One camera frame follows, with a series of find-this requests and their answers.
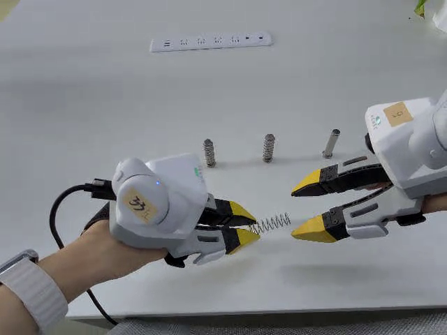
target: yellow fingertip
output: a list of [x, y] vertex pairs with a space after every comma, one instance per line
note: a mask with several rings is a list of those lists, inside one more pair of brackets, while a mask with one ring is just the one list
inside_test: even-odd
[[231, 211], [233, 215], [243, 216], [245, 218], [249, 218], [250, 220], [256, 221], [254, 216], [252, 216], [244, 207], [234, 201], [230, 201]]
[[304, 222], [300, 227], [292, 231], [292, 236], [296, 239], [323, 243], [333, 243], [337, 241], [324, 228], [322, 215], [315, 216]]
[[311, 174], [305, 177], [297, 186], [295, 186], [295, 188], [292, 190], [292, 194], [307, 185], [317, 184], [318, 182], [320, 182], [320, 173], [321, 169], [313, 171]]
[[252, 244], [255, 241], [258, 241], [261, 236], [259, 234], [255, 234], [254, 232], [250, 232], [246, 229], [236, 229], [237, 237], [239, 238], [240, 245], [235, 248], [233, 251], [230, 252], [230, 255], [238, 252], [241, 248], [244, 246], [248, 246], [249, 244]]

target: metal rod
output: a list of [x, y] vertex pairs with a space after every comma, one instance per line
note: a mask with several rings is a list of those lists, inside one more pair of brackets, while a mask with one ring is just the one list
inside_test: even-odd
[[264, 137], [263, 161], [270, 163], [273, 159], [274, 135], [267, 134]]
[[332, 152], [334, 151], [335, 143], [337, 142], [339, 135], [340, 131], [338, 129], [332, 130], [328, 143], [326, 144], [326, 149], [324, 149], [322, 153], [324, 158], [332, 158]]
[[216, 166], [216, 157], [214, 155], [214, 145], [209, 138], [203, 142], [203, 149], [205, 150], [205, 162], [207, 166], [214, 168]]

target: compression spring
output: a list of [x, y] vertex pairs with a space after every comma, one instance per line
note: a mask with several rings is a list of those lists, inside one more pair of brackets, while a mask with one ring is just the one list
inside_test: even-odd
[[203, 143], [203, 149], [205, 150], [205, 162], [209, 168], [216, 166], [216, 158], [214, 156], [213, 142], [207, 138]]
[[256, 222], [254, 225], [249, 226], [249, 230], [255, 234], [263, 234], [269, 230], [275, 230], [278, 228], [286, 227], [291, 224], [291, 220], [287, 213], [273, 216], [272, 218], [265, 218]]
[[270, 163], [273, 159], [274, 135], [267, 134], [264, 137], [263, 161]]

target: power strip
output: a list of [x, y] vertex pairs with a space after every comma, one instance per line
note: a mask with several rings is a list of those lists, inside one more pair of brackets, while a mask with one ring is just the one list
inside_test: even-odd
[[150, 52], [169, 52], [229, 47], [267, 47], [273, 44], [272, 36], [266, 31], [256, 33], [204, 33], [197, 36], [172, 36], [155, 38]]

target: smartwatch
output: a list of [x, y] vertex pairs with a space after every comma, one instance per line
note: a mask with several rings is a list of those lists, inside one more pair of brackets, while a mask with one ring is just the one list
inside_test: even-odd
[[42, 333], [65, 317], [68, 303], [57, 284], [37, 262], [37, 252], [22, 251], [0, 265], [0, 285], [18, 296]]

